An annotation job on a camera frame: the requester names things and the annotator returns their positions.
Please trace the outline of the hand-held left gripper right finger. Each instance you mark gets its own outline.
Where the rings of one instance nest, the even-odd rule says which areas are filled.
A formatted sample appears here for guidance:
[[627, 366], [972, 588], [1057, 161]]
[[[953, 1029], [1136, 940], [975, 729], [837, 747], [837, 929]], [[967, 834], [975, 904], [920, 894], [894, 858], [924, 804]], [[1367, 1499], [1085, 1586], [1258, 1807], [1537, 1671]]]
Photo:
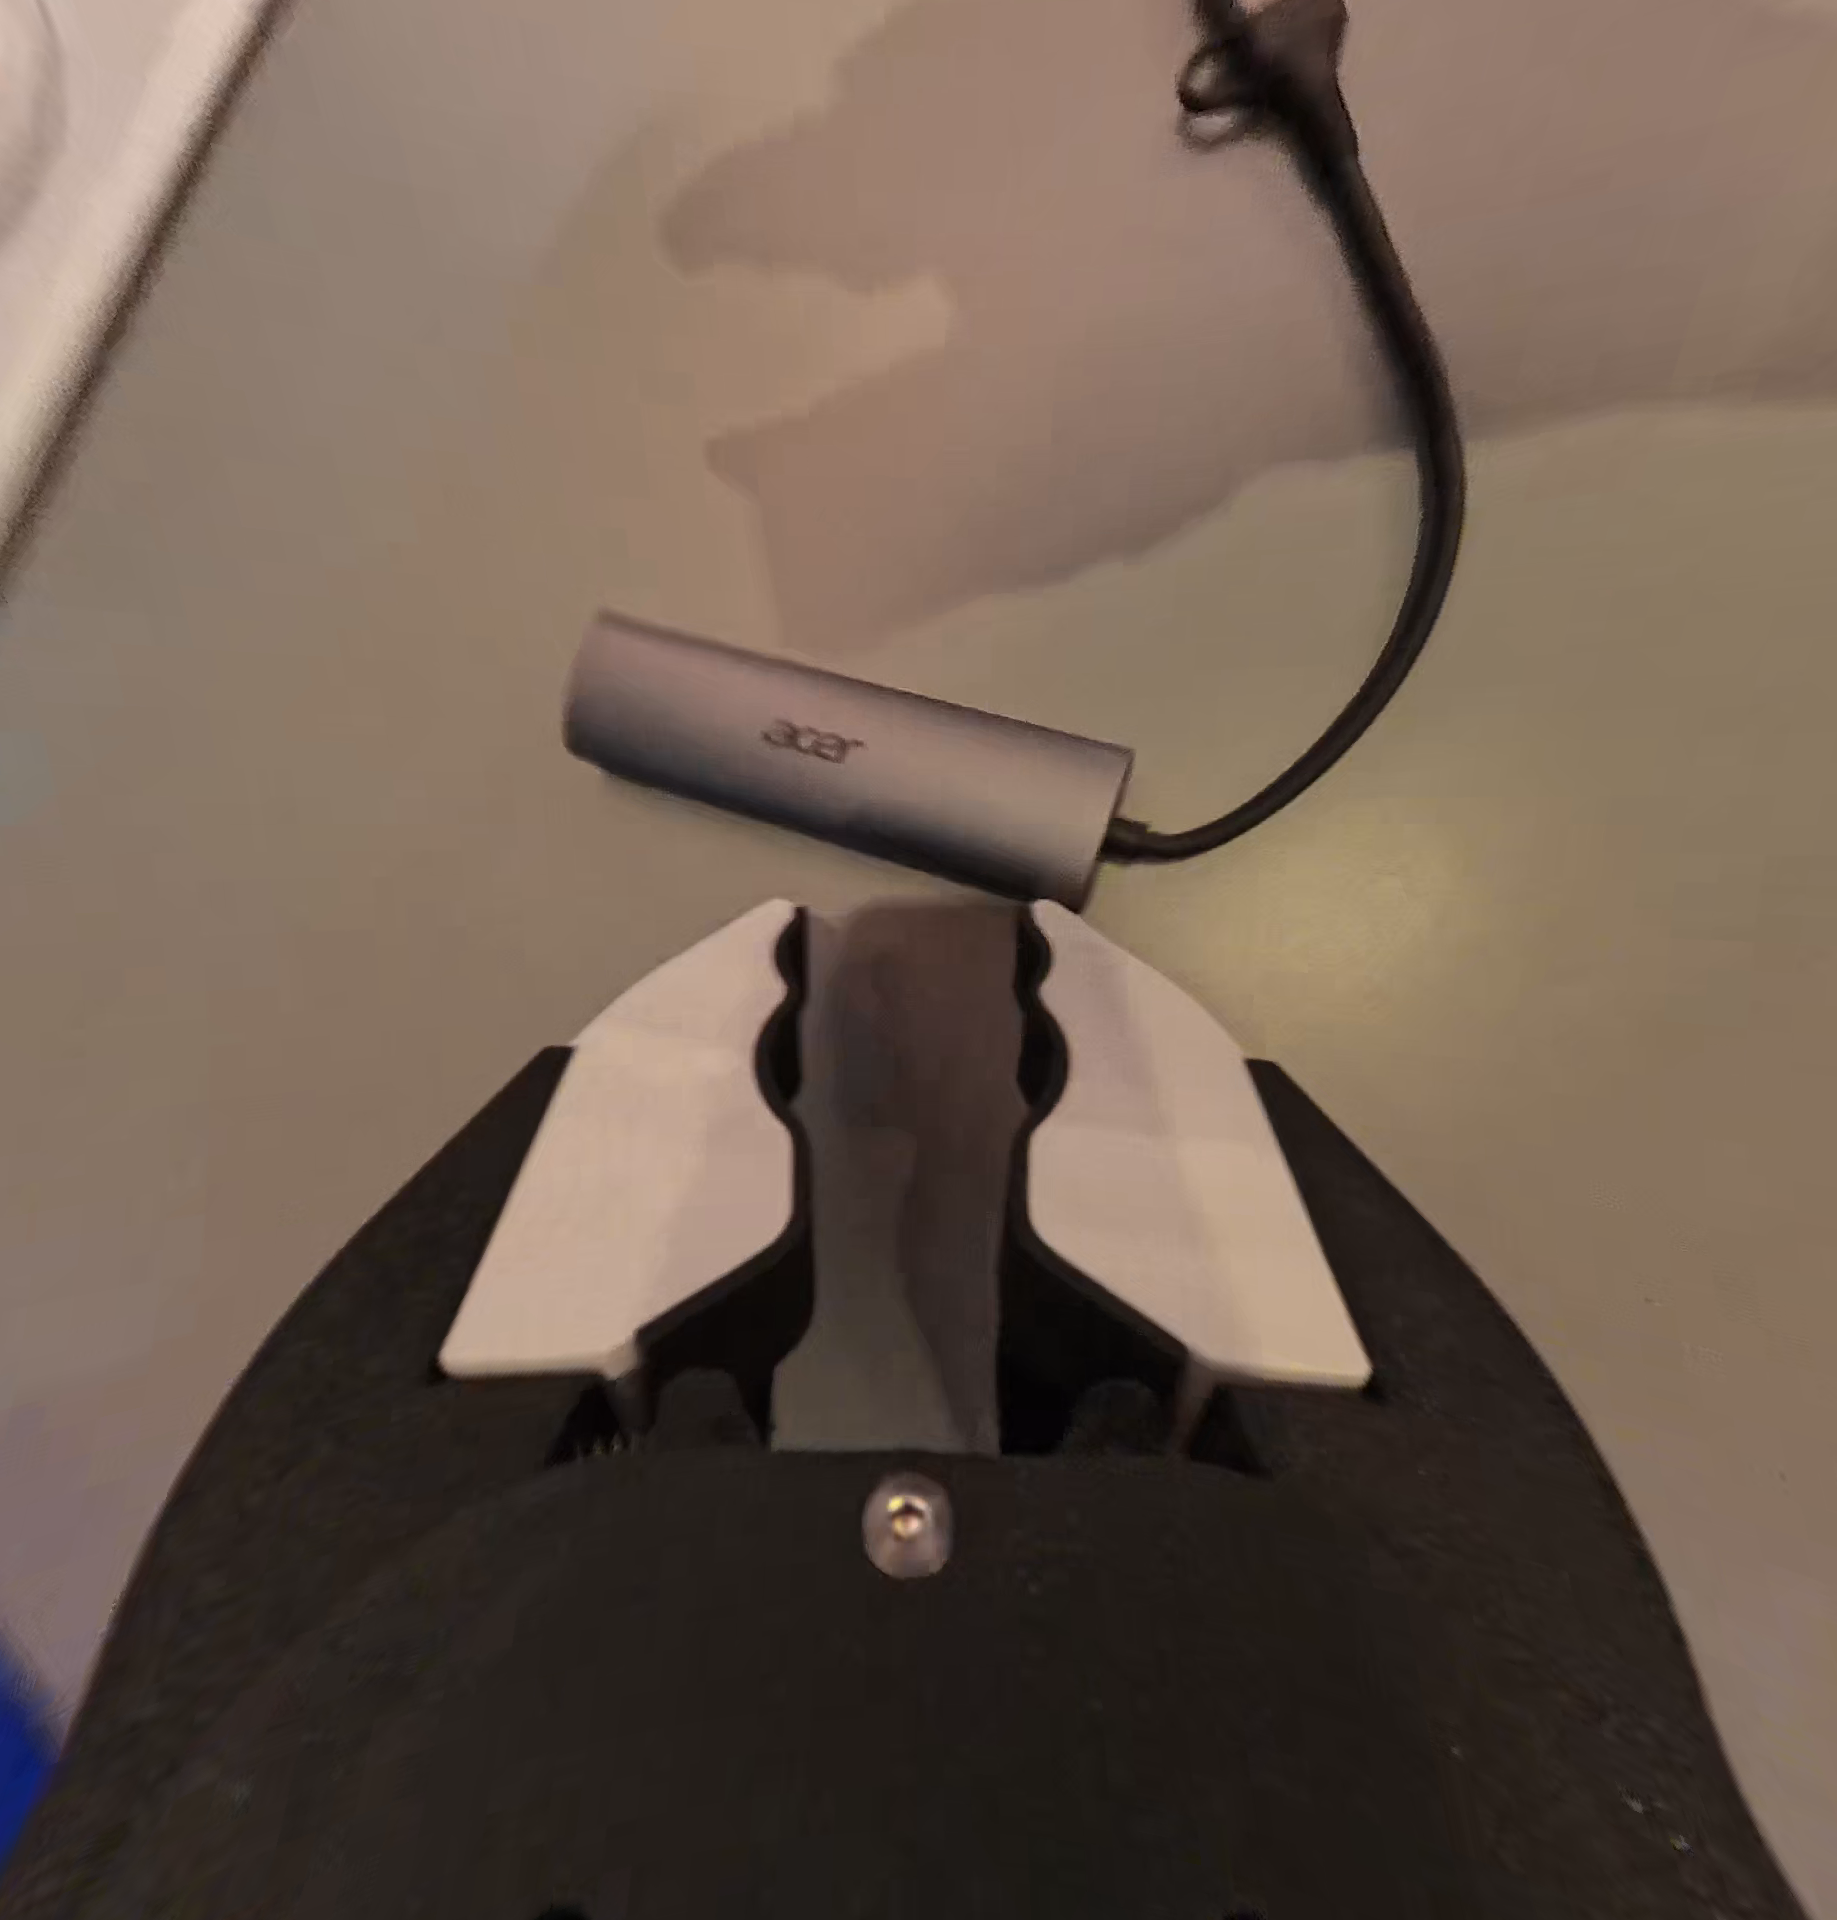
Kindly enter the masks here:
[[1037, 901], [1030, 924], [1064, 1075], [1027, 1146], [1027, 1226], [1208, 1379], [1365, 1389], [1372, 1361], [1242, 1043], [1065, 907]]

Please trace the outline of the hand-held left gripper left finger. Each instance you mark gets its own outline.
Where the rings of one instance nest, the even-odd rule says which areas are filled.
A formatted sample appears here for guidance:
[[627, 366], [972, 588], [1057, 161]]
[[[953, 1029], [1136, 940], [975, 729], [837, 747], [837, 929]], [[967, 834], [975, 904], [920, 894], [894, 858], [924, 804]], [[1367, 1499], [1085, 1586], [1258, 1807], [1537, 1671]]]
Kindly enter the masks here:
[[801, 928], [788, 899], [761, 901], [582, 1030], [439, 1345], [445, 1377], [631, 1379], [680, 1314], [785, 1244], [798, 1146], [761, 1040], [788, 1015]]

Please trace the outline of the grey USB hub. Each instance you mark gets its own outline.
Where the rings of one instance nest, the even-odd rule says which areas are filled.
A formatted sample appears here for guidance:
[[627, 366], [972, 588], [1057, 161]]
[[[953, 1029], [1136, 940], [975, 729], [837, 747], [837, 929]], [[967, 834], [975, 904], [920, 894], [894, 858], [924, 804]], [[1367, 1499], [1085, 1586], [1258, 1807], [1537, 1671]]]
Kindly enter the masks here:
[[618, 779], [1006, 899], [1080, 908], [1132, 750], [598, 614], [569, 750]]

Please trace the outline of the grey desk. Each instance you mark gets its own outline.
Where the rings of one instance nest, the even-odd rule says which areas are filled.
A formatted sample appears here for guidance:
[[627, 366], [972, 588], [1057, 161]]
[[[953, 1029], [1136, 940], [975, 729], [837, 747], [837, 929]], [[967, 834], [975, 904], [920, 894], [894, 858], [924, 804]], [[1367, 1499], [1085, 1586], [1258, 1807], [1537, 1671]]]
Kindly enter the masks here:
[[[1468, 434], [1335, 776], [1097, 925], [1576, 1398], [1837, 1916], [1837, 4], [1351, 4]], [[227, 1384], [521, 1063], [756, 899], [577, 764], [598, 607], [1136, 750], [1360, 684], [1411, 474], [1180, 4], [292, 4], [0, 598], [0, 1625], [72, 1709]]]

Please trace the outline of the white sheet stand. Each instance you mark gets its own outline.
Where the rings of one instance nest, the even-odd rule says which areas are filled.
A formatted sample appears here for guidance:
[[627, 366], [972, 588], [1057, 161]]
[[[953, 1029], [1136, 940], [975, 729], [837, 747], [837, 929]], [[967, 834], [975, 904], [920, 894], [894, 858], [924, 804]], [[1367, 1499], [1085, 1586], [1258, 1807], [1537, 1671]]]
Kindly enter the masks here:
[[0, 1], [0, 569], [273, 13]]

